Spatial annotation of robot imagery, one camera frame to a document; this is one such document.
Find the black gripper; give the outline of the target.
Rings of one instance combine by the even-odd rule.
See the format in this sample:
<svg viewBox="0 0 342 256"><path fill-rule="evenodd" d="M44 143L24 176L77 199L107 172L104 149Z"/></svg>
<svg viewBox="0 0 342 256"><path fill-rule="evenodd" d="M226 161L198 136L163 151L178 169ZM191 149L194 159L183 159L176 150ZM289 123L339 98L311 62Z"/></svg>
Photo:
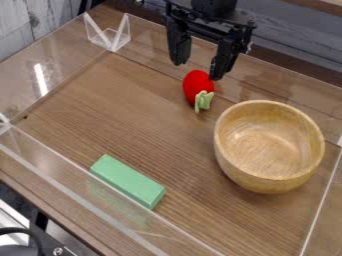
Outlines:
<svg viewBox="0 0 342 256"><path fill-rule="evenodd" d="M167 17L167 44L170 59L179 66L191 54L192 39L188 33L214 36L230 29L247 35L256 28L254 18L236 9L238 0L164 0ZM231 71L240 53L250 50L250 41L243 33L228 33L210 39L216 44L216 55L211 60L210 79L218 81Z"/></svg>

